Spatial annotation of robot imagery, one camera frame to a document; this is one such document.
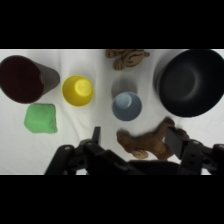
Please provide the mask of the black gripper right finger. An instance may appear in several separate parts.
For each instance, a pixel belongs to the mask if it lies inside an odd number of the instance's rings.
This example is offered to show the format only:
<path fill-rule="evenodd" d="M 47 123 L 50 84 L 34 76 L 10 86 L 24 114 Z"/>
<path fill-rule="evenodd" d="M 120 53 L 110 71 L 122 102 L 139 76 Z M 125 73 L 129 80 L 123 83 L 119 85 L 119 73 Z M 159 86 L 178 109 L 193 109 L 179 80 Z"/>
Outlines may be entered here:
<path fill-rule="evenodd" d="M 224 144 L 212 148 L 201 142 L 183 138 L 174 128 L 168 128 L 165 143 L 181 161 L 179 175 L 200 175 L 206 169 L 212 175 L 224 175 Z"/>

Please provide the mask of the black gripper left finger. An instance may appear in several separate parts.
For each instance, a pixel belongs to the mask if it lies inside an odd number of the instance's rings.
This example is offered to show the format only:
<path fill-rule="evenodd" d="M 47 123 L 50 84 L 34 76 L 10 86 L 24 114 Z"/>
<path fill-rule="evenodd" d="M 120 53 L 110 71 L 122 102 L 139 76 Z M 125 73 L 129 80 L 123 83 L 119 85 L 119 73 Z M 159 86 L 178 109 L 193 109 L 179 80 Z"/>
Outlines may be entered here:
<path fill-rule="evenodd" d="M 78 170 L 85 169 L 90 175 L 114 175 L 116 169 L 106 150 L 100 144 L 100 127 L 95 127 L 91 139 L 82 140 L 77 147 L 60 146 L 50 164 L 46 175 L 76 175 Z"/>

